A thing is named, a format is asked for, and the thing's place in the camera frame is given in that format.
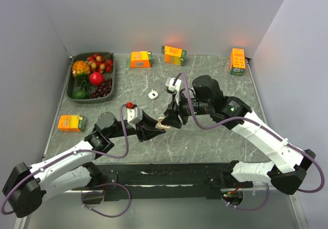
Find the pink earbud charging case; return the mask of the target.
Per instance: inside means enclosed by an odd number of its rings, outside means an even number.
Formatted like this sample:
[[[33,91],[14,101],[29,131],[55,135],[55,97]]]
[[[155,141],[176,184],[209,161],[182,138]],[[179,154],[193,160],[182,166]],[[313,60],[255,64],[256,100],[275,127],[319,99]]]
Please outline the pink earbud charging case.
[[[169,130],[171,127],[162,124],[162,121],[163,121],[163,120],[164,120],[164,117],[159,117],[159,118],[157,119],[156,128],[158,128],[158,129],[163,129],[163,130]]]

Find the white earbud charging case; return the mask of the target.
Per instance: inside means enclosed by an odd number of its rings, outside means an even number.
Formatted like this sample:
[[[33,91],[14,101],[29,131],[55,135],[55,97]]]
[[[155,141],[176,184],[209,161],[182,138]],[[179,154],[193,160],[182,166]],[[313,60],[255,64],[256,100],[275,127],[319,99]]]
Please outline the white earbud charging case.
[[[159,94],[157,91],[152,90],[151,92],[148,93],[148,97],[150,100],[155,100],[159,97]]]

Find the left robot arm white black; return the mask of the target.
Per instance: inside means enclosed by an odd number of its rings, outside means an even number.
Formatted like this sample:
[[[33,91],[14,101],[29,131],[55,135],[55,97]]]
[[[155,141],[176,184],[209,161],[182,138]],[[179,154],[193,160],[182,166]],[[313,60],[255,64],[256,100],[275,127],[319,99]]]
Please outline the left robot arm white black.
[[[127,113],[127,119],[102,113],[93,131],[72,148],[39,163],[16,165],[3,187],[1,213],[23,218],[60,193],[84,186],[95,189],[100,186],[101,173],[94,160],[101,156],[125,158],[128,136],[135,135],[143,142],[166,132],[158,126],[161,117],[154,119],[139,108]]]

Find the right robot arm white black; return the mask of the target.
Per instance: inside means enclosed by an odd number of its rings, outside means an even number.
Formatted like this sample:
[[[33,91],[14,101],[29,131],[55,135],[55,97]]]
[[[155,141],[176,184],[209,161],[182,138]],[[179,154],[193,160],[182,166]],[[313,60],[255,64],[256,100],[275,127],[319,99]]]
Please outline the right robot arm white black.
[[[184,87],[180,79],[167,79],[167,92],[172,94],[172,101],[164,112],[162,124],[180,129],[192,115],[209,115],[270,159],[262,163],[231,161],[223,173],[227,186],[263,182],[287,195],[299,190],[315,158],[314,152],[293,150],[287,139],[270,129],[241,99],[225,96],[218,81],[210,76],[197,77],[192,86],[194,97],[190,97],[188,87]]]

